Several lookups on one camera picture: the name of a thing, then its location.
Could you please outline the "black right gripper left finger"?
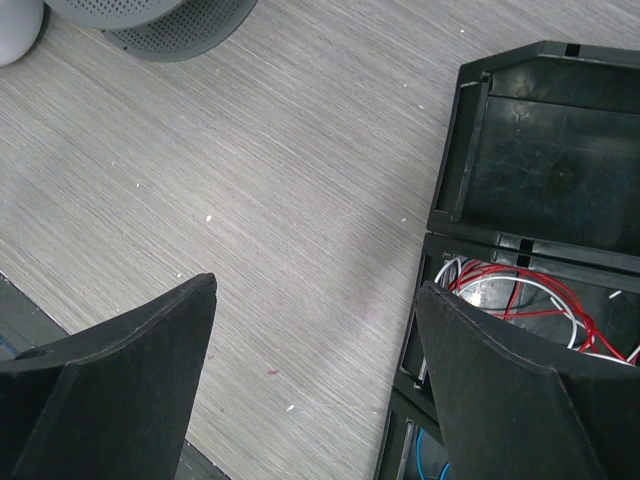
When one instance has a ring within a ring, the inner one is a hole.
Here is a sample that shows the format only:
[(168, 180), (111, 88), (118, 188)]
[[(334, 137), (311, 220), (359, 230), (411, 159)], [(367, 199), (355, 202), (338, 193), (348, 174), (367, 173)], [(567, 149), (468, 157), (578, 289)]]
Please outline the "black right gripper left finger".
[(186, 437), (216, 309), (199, 274), (76, 334), (1, 282), (5, 479), (213, 479)]

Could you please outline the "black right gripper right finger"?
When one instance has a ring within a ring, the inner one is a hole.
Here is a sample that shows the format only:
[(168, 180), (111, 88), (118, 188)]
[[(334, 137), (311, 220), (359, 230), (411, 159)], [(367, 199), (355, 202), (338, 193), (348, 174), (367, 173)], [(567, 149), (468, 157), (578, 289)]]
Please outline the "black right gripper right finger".
[(639, 370), (427, 282), (416, 320), (454, 479), (636, 479)]

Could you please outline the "grey perforated cable spool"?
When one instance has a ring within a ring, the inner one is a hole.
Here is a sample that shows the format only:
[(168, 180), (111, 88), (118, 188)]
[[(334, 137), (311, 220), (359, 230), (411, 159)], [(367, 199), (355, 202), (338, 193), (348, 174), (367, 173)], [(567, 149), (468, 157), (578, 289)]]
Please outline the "grey perforated cable spool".
[(232, 35), (256, 0), (49, 1), (53, 12), (96, 29), (141, 60), (180, 62), (202, 55)]

